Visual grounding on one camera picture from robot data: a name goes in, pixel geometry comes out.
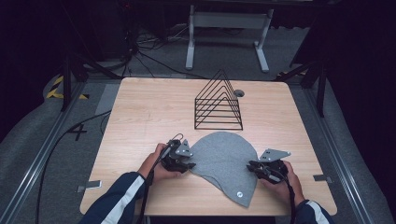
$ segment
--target wire file organizer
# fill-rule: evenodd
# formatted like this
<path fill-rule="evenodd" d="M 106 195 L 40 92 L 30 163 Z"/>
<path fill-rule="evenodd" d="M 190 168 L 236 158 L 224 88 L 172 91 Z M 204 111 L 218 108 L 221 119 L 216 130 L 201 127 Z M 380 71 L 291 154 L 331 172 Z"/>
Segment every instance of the wire file organizer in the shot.
<path fill-rule="evenodd" d="M 223 70 L 195 97 L 194 117 L 198 130 L 243 130 L 239 101 Z"/>

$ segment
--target metal bracket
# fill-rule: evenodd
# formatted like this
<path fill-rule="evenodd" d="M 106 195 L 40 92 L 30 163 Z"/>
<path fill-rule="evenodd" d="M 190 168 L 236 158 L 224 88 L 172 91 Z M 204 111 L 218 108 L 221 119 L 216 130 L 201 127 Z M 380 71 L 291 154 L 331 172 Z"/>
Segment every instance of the metal bracket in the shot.
<path fill-rule="evenodd" d="M 78 185 L 76 193 L 84 192 L 85 189 L 99 189 L 102 187 L 102 180 L 88 181 L 85 186 Z"/>
<path fill-rule="evenodd" d="M 183 143 L 176 150 L 176 154 L 179 156 L 191 157 L 192 153 L 190 152 L 189 142 L 187 139 L 184 139 Z"/>
<path fill-rule="evenodd" d="M 266 161 L 266 162 L 277 161 L 282 158 L 288 157 L 289 155 L 291 155 L 291 153 L 288 151 L 280 151 L 276 149 L 267 148 L 259 157 L 259 161 Z"/>
<path fill-rule="evenodd" d="M 332 178 L 326 175 L 314 175 L 314 179 L 315 181 L 326 181 L 328 184 L 334 183 L 334 181 L 332 181 Z"/>

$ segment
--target person's left hand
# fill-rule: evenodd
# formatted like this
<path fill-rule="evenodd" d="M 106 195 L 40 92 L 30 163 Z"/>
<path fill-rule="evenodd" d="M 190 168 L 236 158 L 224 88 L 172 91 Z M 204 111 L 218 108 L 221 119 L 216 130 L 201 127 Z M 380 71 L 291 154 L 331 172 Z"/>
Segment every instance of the person's left hand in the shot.
<path fill-rule="evenodd" d="M 159 143 L 155 148 L 155 151 L 150 153 L 145 161 L 140 166 L 139 170 L 137 171 L 143 177 L 147 178 L 149 175 L 149 170 L 151 169 L 154 162 L 158 159 L 161 154 L 161 151 L 164 150 L 166 144 Z M 181 172 L 169 172 L 163 168 L 163 165 L 159 162 L 154 168 L 154 179 L 153 183 L 156 183 L 162 179 L 167 178 L 175 178 L 181 176 Z"/>

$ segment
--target human hand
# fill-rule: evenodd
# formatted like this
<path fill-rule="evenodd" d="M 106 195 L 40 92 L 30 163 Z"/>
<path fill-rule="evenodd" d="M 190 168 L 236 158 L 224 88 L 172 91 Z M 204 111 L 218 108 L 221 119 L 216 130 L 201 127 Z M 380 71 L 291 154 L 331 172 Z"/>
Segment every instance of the human hand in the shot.
<path fill-rule="evenodd" d="M 140 166 L 139 170 L 137 171 L 143 177 L 147 178 L 149 175 L 149 171 L 158 157 L 161 155 L 161 152 L 166 147 L 166 144 L 159 143 L 155 148 L 155 151 L 150 153 L 148 157 L 143 161 L 142 165 Z M 175 178 L 181 176 L 181 172 L 169 172 L 163 168 L 163 165 L 158 162 L 158 164 L 154 168 L 154 179 L 153 183 L 156 183 L 162 179 L 166 178 Z"/>
<path fill-rule="evenodd" d="M 297 206 L 305 197 L 303 195 L 303 189 L 301 187 L 300 179 L 298 176 L 293 172 L 293 168 L 291 167 L 290 162 L 283 161 L 283 163 L 288 168 L 288 180 L 290 185 L 293 187 L 295 197 L 294 197 L 294 205 Z M 290 193 L 288 189 L 288 185 L 285 181 L 282 181 L 278 184 L 272 184 L 265 179 L 260 179 L 260 182 L 271 190 L 283 203 L 290 205 Z"/>

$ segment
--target yellow tape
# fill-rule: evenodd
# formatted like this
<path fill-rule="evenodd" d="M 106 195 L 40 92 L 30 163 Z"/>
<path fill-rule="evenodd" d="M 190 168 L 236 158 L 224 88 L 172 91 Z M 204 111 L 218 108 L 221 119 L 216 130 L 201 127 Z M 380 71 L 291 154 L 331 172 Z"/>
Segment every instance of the yellow tape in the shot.
<path fill-rule="evenodd" d="M 58 78 L 56 78 L 56 80 L 54 81 L 49 93 L 47 94 L 47 98 L 59 98 L 59 99 L 63 99 L 64 95 L 61 93 L 57 93 L 56 90 L 58 89 L 59 85 L 61 84 L 61 82 L 64 80 L 64 76 L 59 75 Z M 88 100 L 90 98 L 89 94 L 81 94 L 78 99 L 81 100 Z"/>

